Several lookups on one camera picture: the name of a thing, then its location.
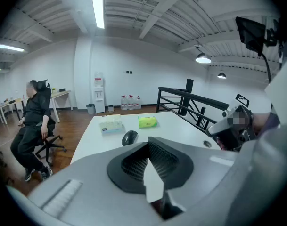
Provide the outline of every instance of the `white table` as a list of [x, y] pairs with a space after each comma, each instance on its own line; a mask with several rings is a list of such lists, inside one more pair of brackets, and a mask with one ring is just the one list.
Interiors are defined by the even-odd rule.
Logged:
[[54, 111], [55, 117], [57, 119], [57, 122], [60, 122], [60, 120], [59, 120], [59, 117], [58, 117], [58, 114], [57, 114], [57, 108], [55, 106], [55, 98], [68, 94], [69, 104], [70, 104], [71, 111], [72, 111], [73, 107], [72, 107], [72, 104], [71, 104], [69, 93], [70, 93], [70, 90], [62, 91], [62, 92], [55, 92], [55, 93], [51, 94], [51, 101], [52, 101], [53, 111]]
[[11, 104], [10, 104], [9, 102], [7, 102], [7, 103], [4, 103], [4, 104], [0, 105], [0, 119], [1, 119], [1, 122], [2, 122], [2, 123], [5, 123], [5, 125], [7, 125], [7, 121], [6, 121], [4, 112], [3, 112], [3, 108], [6, 107], [6, 106], [9, 106], [11, 112], [13, 112], [13, 110], [12, 110], [12, 108], [11, 108], [10, 105], [14, 105], [14, 106], [15, 106], [17, 117], [18, 117], [18, 119], [20, 120], [21, 118], [20, 118], [20, 115], [19, 115], [19, 111], [17, 110], [16, 104], [19, 103], [19, 102], [21, 102], [22, 108], [23, 108], [23, 110], [24, 110], [24, 109], [25, 109], [24, 100], [28, 100], [28, 98], [25, 98], [25, 99], [16, 101], [16, 102], [11, 103]]
[[[151, 128], [138, 127], [138, 116], [155, 116], [158, 125]], [[206, 148], [203, 141], [211, 143], [210, 149], [220, 150], [216, 142], [173, 112], [121, 115], [123, 132], [102, 134], [99, 122], [102, 116], [94, 116], [85, 130], [71, 160], [71, 163], [96, 153], [105, 152], [122, 146], [121, 140], [126, 132], [138, 133], [135, 143], [147, 142], [148, 137], [162, 137], [179, 143]], [[163, 182], [149, 162], [144, 173], [147, 201], [153, 202], [163, 195]]]

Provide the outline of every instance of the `tissue box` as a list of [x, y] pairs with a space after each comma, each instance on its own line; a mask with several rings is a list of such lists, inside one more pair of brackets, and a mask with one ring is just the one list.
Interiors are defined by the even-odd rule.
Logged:
[[101, 118], [99, 123], [101, 133], [121, 132], [123, 124], [120, 115], [106, 115]]

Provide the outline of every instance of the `black railing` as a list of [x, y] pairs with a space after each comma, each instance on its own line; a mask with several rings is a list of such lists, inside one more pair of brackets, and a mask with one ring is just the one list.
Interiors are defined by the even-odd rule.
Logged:
[[[162, 96], [161, 95], [162, 92], [170, 93], [170, 94], [173, 94], [174, 96]], [[167, 98], [180, 98], [180, 101], [174, 102], [174, 101], [171, 101]], [[177, 116], [179, 116], [182, 119], [184, 119], [185, 121], [187, 121], [189, 124], [193, 125], [197, 129], [199, 129], [200, 131], [205, 133], [209, 123], [210, 122], [216, 123], [216, 121], [212, 120], [211, 118], [204, 116], [206, 108], [202, 107], [201, 110], [199, 110], [195, 101], [200, 102], [200, 103], [205, 104], [205, 105], [209, 105], [211, 107], [217, 108], [217, 109], [222, 110], [222, 111], [226, 110], [229, 106], [228, 104], [217, 101], [217, 100], [212, 100], [212, 99], [208, 99], [208, 98], [205, 98], [202, 96], [197, 96], [197, 95], [191, 94], [191, 93], [187, 92], [186, 89], [173, 89], [173, 88], [167, 88], [167, 87], [159, 87], [156, 112], [171, 111], [171, 112], [175, 113]], [[166, 105], [175, 105], [176, 107], [169, 108]], [[186, 115], [186, 113], [189, 113], [189, 115], [194, 119], [194, 121], [196, 123], [193, 123], [193, 122], [187, 120], [184, 117], [184, 115]]]

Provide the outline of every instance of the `computer mouse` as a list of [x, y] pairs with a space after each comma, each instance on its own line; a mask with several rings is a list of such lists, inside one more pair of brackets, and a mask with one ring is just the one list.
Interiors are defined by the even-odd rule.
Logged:
[[121, 144], [123, 146], [125, 145], [130, 145], [130, 144], [134, 144], [134, 141], [136, 139], [136, 136], [138, 135], [138, 133], [134, 130], [129, 130], [123, 137], [123, 139], [121, 140]]

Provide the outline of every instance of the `black jacket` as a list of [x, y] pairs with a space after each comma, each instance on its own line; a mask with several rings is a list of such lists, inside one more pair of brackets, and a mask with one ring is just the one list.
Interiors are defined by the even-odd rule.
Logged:
[[54, 124], [51, 119], [51, 111], [46, 98], [40, 93], [36, 93], [32, 98], [27, 100], [27, 104], [23, 113], [25, 117], [25, 126], [36, 125], [43, 120], [43, 116], [49, 117], [48, 124]]

